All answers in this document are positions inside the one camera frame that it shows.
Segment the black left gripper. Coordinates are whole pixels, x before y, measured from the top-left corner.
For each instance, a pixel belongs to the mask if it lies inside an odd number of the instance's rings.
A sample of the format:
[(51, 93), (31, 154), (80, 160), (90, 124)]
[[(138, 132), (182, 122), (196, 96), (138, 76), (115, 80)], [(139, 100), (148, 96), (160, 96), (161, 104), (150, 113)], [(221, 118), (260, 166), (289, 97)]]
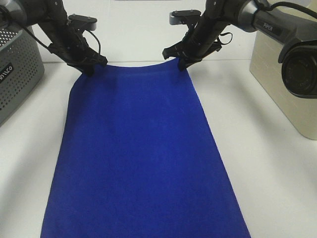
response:
[(52, 42), (51, 53), (87, 76), (95, 73), (95, 65), (107, 65), (107, 58), (89, 47), (84, 31), (70, 26), (61, 0), (39, 0), (37, 6), (42, 11), (39, 26)]

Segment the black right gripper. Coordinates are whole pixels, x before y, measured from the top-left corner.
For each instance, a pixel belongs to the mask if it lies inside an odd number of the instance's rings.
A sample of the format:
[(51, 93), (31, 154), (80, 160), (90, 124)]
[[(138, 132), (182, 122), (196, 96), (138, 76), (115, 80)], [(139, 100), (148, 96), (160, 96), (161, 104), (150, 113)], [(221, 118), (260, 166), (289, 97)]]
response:
[[(184, 71), (201, 62), (207, 51), (229, 24), (238, 24), (238, 15), (245, 4), (244, 0), (208, 0), (206, 9), (194, 30), (182, 42), (162, 51), (163, 58), (179, 58), (177, 67)], [(183, 52), (192, 59), (183, 59)]]

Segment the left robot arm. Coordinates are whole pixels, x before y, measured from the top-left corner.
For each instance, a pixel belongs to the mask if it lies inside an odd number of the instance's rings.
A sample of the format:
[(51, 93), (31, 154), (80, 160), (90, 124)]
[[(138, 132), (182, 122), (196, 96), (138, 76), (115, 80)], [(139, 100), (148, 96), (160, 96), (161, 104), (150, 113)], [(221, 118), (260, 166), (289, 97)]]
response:
[(89, 16), (68, 15), (61, 0), (2, 0), (0, 2), (0, 26), (25, 30), (37, 39), (28, 27), (39, 25), (50, 39), (45, 46), (68, 66), (87, 76), (92, 76), (95, 66), (106, 66), (108, 61), (100, 51), (90, 48), (85, 31), (92, 34), (97, 19)]

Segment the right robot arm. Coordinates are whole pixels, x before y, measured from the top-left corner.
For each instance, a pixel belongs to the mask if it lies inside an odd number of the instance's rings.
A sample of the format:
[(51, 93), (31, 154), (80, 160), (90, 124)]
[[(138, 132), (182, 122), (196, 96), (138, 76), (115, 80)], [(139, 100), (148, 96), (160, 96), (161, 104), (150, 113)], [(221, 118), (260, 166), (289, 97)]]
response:
[(171, 25), (187, 25), (184, 38), (165, 48), (164, 59), (178, 58), (183, 71), (224, 45), (219, 39), (228, 25), (245, 32), (260, 31), (283, 45), (278, 56), (286, 89), (299, 98), (317, 97), (317, 22), (278, 10), (285, 6), (316, 18), (316, 12), (291, 2), (266, 0), (208, 0), (204, 12), (170, 13)]

